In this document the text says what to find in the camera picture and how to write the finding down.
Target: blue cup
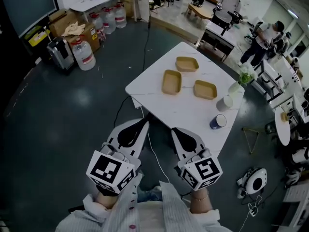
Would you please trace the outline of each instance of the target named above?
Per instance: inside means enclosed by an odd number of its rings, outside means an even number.
[[[216,130],[226,126],[226,123],[227,123],[226,117],[222,114],[218,114],[215,118],[212,119],[209,125],[213,130]]]

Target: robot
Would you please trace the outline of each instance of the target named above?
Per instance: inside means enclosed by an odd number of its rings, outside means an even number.
[[[243,199],[247,195],[260,191],[267,183],[267,172],[265,168],[250,168],[243,178],[237,181],[240,186],[237,192],[237,198]]]
[[[218,159],[212,156],[202,139],[182,128],[172,128],[172,138],[179,158],[176,170],[193,190],[214,184],[223,174]]]
[[[114,128],[101,151],[95,151],[86,175],[96,184],[117,194],[136,176],[139,156],[149,129],[147,118],[134,119]],[[201,138],[185,129],[173,128],[179,158],[178,172],[193,190],[215,183],[222,169]]]

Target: white cup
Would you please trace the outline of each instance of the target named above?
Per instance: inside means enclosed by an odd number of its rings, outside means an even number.
[[[224,112],[233,106],[233,99],[227,95],[217,102],[217,109]]]

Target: small plant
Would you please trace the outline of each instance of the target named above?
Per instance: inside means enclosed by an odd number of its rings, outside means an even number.
[[[253,66],[249,63],[244,63],[240,68],[240,83],[247,85],[253,79],[256,81],[258,78]]]

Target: round table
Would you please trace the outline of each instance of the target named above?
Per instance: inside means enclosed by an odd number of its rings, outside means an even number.
[[[282,121],[281,113],[284,113],[284,110],[281,107],[277,107],[275,110],[275,124],[280,142],[287,146],[291,138],[290,123],[289,121]]]

